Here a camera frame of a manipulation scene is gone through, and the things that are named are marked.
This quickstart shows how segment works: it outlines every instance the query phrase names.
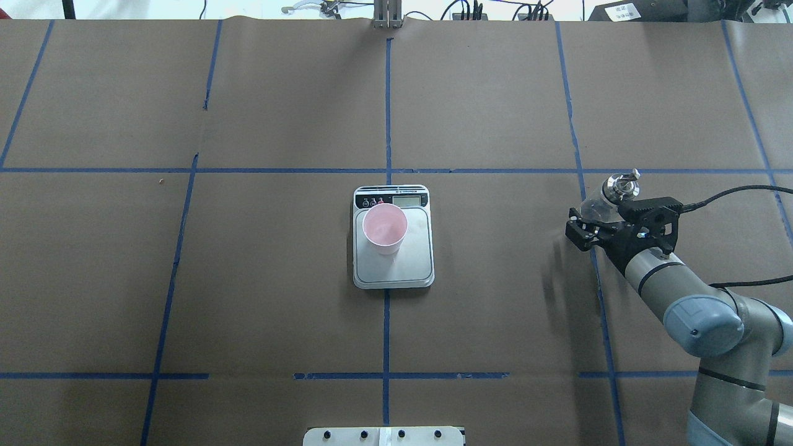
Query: pink cup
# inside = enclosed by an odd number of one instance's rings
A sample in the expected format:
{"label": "pink cup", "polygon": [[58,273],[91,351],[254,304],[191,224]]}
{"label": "pink cup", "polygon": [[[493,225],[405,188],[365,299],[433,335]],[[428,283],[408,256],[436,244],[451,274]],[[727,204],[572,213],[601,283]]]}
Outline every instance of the pink cup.
{"label": "pink cup", "polygon": [[363,235],[383,255],[399,251],[406,233],[408,217],[399,206],[380,203],[363,216]]}

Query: white label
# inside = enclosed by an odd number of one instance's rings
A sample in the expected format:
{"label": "white label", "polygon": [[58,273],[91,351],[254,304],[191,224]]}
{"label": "white label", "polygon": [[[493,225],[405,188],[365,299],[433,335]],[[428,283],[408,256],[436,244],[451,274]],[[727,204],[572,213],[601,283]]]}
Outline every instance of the white label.
{"label": "white label", "polygon": [[606,8],[605,10],[606,10],[606,14],[608,14],[608,18],[610,18],[611,21],[633,20],[635,18],[640,18],[642,16],[633,3],[611,6],[609,8]]}

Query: robotic arm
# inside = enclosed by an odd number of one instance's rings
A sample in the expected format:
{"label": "robotic arm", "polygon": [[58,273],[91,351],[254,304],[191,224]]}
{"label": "robotic arm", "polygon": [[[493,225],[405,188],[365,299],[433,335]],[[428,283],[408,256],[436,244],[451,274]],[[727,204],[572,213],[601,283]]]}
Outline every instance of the robotic arm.
{"label": "robotic arm", "polygon": [[[626,190],[637,178],[634,171],[610,179]],[[667,333],[702,358],[688,413],[689,444],[793,446],[793,407],[765,397],[772,356],[793,346],[793,321],[759,299],[705,284],[673,253],[678,219],[694,205],[627,198],[603,197],[623,221],[587,219],[570,209],[565,235],[581,251],[600,246]]]}

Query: blue tape grid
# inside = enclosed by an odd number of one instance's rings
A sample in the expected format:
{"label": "blue tape grid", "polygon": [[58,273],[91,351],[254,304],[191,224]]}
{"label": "blue tape grid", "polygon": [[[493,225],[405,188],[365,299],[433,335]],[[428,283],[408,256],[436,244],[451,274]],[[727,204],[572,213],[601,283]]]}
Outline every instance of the blue tape grid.
{"label": "blue tape grid", "polygon": [[[564,48],[562,45],[561,28],[559,23],[556,23],[557,32],[557,45],[559,50],[561,76],[565,88],[565,100],[568,108],[568,118],[570,125],[570,135],[575,148],[576,168],[513,168],[513,169],[499,169],[499,168],[393,168],[391,160],[391,44],[392,38],[386,40],[386,61],[385,61],[385,165],[386,168],[255,168],[255,167],[241,167],[241,168],[198,168],[197,155],[193,158],[193,165],[191,168],[183,167],[4,167],[8,151],[13,142],[13,136],[16,128],[21,119],[25,103],[29,96],[29,92],[33,86],[36,78],[44,51],[49,42],[52,34],[54,21],[50,21],[47,32],[44,35],[40,51],[33,65],[31,75],[25,87],[25,92],[22,95],[20,105],[17,108],[17,113],[14,117],[13,124],[3,147],[2,154],[0,155],[0,172],[27,172],[27,173],[189,173],[190,180],[188,183],[188,190],[186,193],[185,206],[182,211],[182,222],[180,225],[179,236],[177,240],[176,253],[174,254],[174,265],[171,272],[169,290],[163,313],[163,324],[161,327],[160,338],[158,342],[157,355],[155,358],[154,371],[152,373],[84,373],[84,372],[2,372],[0,379],[132,379],[132,380],[151,380],[151,388],[149,394],[149,401],[147,404],[146,418],[144,421],[144,429],[141,435],[141,444],[146,444],[148,430],[151,426],[151,413],[153,410],[157,382],[159,380],[180,380],[180,379],[208,379],[209,374],[191,374],[191,373],[160,373],[162,364],[164,341],[167,334],[167,326],[170,318],[170,306],[173,302],[174,281],[175,275],[178,270],[178,263],[181,256],[181,247],[184,238],[184,228],[186,217],[190,206],[190,198],[192,195],[193,183],[197,173],[288,173],[288,174],[359,174],[359,173],[380,173],[385,174],[386,183],[391,184],[391,177],[393,173],[398,174],[575,174],[579,179],[579,188],[582,199],[585,198],[584,188],[584,175],[586,174],[610,174],[618,170],[630,170],[631,167],[612,168],[612,169],[587,169],[581,163],[580,149],[578,138],[576,135],[575,127],[573,124],[573,102],[569,90],[569,83],[567,78],[567,69],[565,66]],[[204,101],[204,109],[207,110],[209,106],[209,96],[212,88],[213,73],[216,64],[216,57],[220,45],[220,35],[222,30],[222,21],[218,21],[217,30],[214,41],[212,61],[209,68],[209,75],[207,78],[207,92]],[[735,63],[732,44],[727,30],[727,25],[722,22],[722,31],[726,43],[726,49],[730,58],[730,64],[736,79],[737,88],[741,95],[744,107],[746,109],[747,118],[752,127],[758,149],[764,163],[764,169],[647,169],[643,168],[645,173],[655,174],[713,174],[713,175],[741,175],[741,174],[766,174],[768,175],[771,184],[776,185],[774,174],[777,175],[791,175],[793,169],[774,169],[771,168],[768,161],[768,155],[765,151],[763,141],[760,138],[752,113],[749,101],[741,81],[740,73]],[[793,232],[787,217],[787,213],[782,206],[781,199],[776,194],[777,205],[780,210],[780,216],[784,223],[788,240],[793,245]],[[603,291],[600,287],[600,271],[597,263],[597,258],[592,253],[592,264],[595,268],[596,279],[598,282],[598,299],[601,304],[601,322],[603,326],[603,344],[607,357],[608,371],[606,372],[582,372],[578,376],[582,379],[609,379],[612,404],[615,411],[615,419],[617,422],[617,430],[619,435],[620,445],[625,444],[622,416],[619,407],[619,395],[617,393],[616,379],[663,379],[663,378],[688,378],[696,376],[695,371],[615,371],[613,356],[611,352],[611,343],[608,333],[607,316],[605,305],[603,302]],[[390,371],[390,291],[384,290],[384,312],[383,312],[383,372],[374,373],[296,373],[293,378],[296,380],[325,380],[325,379],[381,379],[383,382],[383,422],[384,425],[389,425],[389,381],[392,379],[503,379],[509,376],[507,372],[436,372],[436,373],[421,373],[421,372],[391,372]],[[779,370],[771,371],[771,376],[793,376],[793,371]]]}

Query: black band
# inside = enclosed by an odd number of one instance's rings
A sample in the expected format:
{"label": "black band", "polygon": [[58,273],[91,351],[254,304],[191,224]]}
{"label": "black band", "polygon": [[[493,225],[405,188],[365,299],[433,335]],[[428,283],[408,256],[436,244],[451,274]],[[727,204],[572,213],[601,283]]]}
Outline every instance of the black band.
{"label": "black band", "polygon": [[699,368],[699,373],[703,375],[710,376],[711,378],[721,379],[730,384],[735,384],[736,386],[746,387],[747,389],[752,390],[759,390],[761,392],[765,392],[765,386],[762,384],[752,383],[750,381],[744,381],[743,379],[733,378],[732,376],[722,375],[721,373],[717,373],[712,370],[707,370],[706,368]]}
{"label": "black band", "polygon": [[680,262],[667,262],[667,263],[662,263],[662,264],[658,265],[657,267],[649,270],[649,272],[647,274],[645,274],[644,277],[642,277],[642,281],[639,282],[639,286],[636,288],[636,292],[639,293],[640,296],[642,295],[642,288],[644,288],[644,282],[647,282],[647,279],[649,279],[649,277],[651,275],[659,272],[660,270],[662,270],[662,269],[664,269],[666,267],[675,267],[675,266],[678,266],[678,265],[685,266],[684,263],[680,263]]}
{"label": "black band", "polygon": [[771,404],[771,421],[768,423],[768,436],[765,437],[765,446],[774,446],[774,439],[776,439],[776,422],[780,418],[780,404],[774,402]]}

